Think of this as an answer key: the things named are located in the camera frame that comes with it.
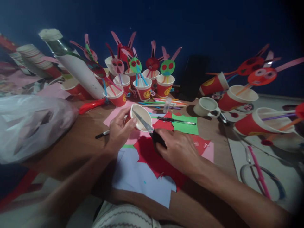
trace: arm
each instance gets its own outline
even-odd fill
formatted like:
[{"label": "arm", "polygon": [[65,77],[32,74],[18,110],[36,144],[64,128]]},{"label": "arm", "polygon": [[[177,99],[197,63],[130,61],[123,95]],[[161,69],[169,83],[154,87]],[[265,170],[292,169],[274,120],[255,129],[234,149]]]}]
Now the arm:
[{"label": "arm", "polygon": [[286,210],[200,157],[190,136],[165,129],[157,132],[167,146],[156,145],[163,158],[228,203],[250,227],[287,225],[290,215]]},{"label": "arm", "polygon": [[111,121],[109,142],[103,151],[92,157],[42,202],[38,212],[28,221],[29,227],[48,227],[55,224],[57,227],[66,226],[70,216],[90,194],[104,169],[117,158],[118,151],[134,129],[136,119],[128,121],[124,126],[124,116],[128,111],[129,108],[122,109]]}]

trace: blue wall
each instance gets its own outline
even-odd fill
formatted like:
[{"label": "blue wall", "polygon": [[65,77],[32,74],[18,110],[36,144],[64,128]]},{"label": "blue wall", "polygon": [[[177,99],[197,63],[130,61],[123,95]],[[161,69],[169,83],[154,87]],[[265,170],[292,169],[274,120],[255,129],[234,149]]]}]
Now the blue wall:
[{"label": "blue wall", "polygon": [[[57,28],[67,40],[84,45],[89,34],[91,48],[99,63],[109,52],[108,42],[116,50],[110,33],[115,31],[127,44],[137,31],[133,46],[144,63],[151,55],[151,40],[156,40],[156,56],[164,45],[172,56],[183,46],[176,59],[174,76],[181,82],[187,59],[202,54],[211,59],[209,72],[231,72],[254,56],[265,44],[282,60],[280,66],[304,56],[297,28],[276,0],[264,1],[92,1],[72,0],[7,1],[0,3],[0,32],[19,45],[32,43],[51,56],[38,36],[45,28]],[[302,97],[304,63],[279,72],[270,85],[255,87],[260,93]],[[236,77],[231,85],[246,84],[246,77]]]}]

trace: person's left hand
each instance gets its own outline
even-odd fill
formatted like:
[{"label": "person's left hand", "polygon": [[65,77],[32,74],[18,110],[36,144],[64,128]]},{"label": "person's left hand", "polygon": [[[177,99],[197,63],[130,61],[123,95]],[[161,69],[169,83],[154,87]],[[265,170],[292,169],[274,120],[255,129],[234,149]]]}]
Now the person's left hand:
[{"label": "person's left hand", "polygon": [[132,130],[134,130],[137,123],[136,118],[130,119],[126,125],[124,124],[124,117],[128,114],[131,107],[120,110],[118,115],[110,122],[110,139],[107,148],[118,152],[120,148],[126,143]]}]

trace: hand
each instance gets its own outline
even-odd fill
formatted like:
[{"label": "hand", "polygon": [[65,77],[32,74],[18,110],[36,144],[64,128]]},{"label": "hand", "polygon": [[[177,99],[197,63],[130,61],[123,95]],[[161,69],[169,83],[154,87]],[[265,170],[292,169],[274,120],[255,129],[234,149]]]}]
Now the hand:
[{"label": "hand", "polygon": [[188,134],[162,128],[155,131],[160,134],[167,146],[167,149],[165,149],[160,143],[157,143],[158,152],[177,170],[189,176],[195,167],[200,166],[200,156]]},{"label": "hand", "polygon": [[107,144],[108,149],[119,151],[126,143],[132,130],[134,130],[137,123],[136,118],[130,119],[126,125],[124,124],[124,117],[128,114],[131,107],[120,110],[117,116],[110,122],[110,139]]}]

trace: blade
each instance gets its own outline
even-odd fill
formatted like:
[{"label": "blade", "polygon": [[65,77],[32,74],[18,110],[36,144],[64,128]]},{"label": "blade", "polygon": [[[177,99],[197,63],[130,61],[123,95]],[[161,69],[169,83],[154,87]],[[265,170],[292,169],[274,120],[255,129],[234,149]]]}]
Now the blade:
[{"label": "blade", "polygon": [[146,122],[143,120],[143,118],[140,117],[140,115],[135,112],[134,110],[132,110],[132,112],[134,112],[135,116],[139,119],[139,121],[143,124],[143,126],[149,131],[149,132],[153,132],[153,128]]}]

